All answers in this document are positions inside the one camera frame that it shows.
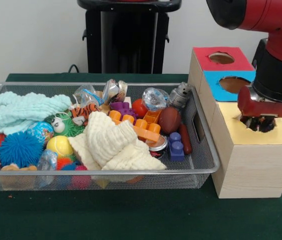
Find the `googly eye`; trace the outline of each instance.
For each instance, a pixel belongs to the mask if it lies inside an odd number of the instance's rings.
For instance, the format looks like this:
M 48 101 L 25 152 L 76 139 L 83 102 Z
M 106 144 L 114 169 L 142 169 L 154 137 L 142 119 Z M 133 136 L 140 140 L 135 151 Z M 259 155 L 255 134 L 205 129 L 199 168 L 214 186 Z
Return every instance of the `googly eye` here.
M 64 122 L 61 119 L 59 119 L 58 117 L 55 117 L 55 118 L 52 119 L 51 125 L 53 127 L 53 130 L 58 134 L 63 132 L 64 129 L 65 129 Z

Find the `blue spiky ball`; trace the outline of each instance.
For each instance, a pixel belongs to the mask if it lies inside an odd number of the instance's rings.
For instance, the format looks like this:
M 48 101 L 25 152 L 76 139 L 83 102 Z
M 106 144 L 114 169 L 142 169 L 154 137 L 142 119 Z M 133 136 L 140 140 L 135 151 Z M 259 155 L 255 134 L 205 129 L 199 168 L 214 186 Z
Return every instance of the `blue spiky ball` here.
M 0 162 L 2 167 L 10 164 L 19 168 L 36 166 L 42 152 L 43 143 L 37 137 L 18 132 L 5 137 L 0 147 Z

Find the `red box top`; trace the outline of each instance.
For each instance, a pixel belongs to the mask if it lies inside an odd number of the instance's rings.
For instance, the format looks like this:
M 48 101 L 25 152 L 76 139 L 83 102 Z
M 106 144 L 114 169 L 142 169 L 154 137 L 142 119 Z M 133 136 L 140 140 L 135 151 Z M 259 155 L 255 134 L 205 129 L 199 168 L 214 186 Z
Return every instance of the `red box top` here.
M 239 47 L 194 47 L 203 71 L 254 71 Z

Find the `white cloth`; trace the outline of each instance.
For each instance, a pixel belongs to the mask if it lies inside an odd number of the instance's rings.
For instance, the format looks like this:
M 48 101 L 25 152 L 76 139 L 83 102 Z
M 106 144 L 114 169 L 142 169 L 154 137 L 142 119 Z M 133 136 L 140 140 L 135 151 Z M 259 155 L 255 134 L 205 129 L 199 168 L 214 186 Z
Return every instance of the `white cloth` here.
M 73 149 L 89 170 L 164 170 L 148 146 L 137 138 L 129 121 L 115 125 L 103 112 L 93 112 L 84 132 L 69 137 Z

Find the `light blue towel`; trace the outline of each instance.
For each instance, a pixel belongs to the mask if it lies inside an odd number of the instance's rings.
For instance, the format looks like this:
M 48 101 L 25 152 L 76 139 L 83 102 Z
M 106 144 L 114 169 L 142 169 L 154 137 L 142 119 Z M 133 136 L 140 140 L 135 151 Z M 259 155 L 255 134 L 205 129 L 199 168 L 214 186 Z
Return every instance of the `light blue towel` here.
M 33 92 L 18 96 L 11 91 L 0 94 L 0 133 L 5 135 L 25 131 L 36 121 L 64 112 L 71 106 L 65 95 L 46 97 Z

